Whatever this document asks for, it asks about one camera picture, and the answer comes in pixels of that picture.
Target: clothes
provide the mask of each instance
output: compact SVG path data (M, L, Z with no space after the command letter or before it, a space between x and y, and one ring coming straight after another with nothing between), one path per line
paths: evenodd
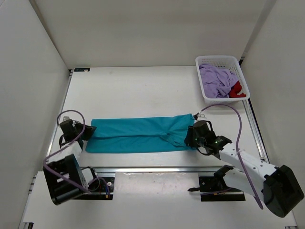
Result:
M246 95L244 93L238 94L240 93L240 91L242 90L242 86L240 85L239 81L232 87L232 89L229 92L229 97L230 98L243 98L246 97Z
M210 64L199 65L205 96L208 98L228 98L231 88L238 77L225 68L216 68Z
M191 149L184 139L192 114L176 117L93 119L96 130L86 147L88 153L146 153Z

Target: folded teal cloth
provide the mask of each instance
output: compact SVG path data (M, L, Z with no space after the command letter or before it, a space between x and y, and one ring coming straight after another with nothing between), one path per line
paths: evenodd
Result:
M88 153L148 153L191 149L184 139L192 114L176 117L93 119Z

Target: white wall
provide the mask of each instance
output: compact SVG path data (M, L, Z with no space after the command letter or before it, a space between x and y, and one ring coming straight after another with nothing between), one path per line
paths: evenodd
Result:
M28 0L0 6L0 228L18 228L69 72Z
M305 1L277 0L242 69L271 162L291 167L305 191ZM305 200L294 210L305 228Z
M60 55L73 68L195 65L197 56L213 54L239 59L265 0L36 3Z

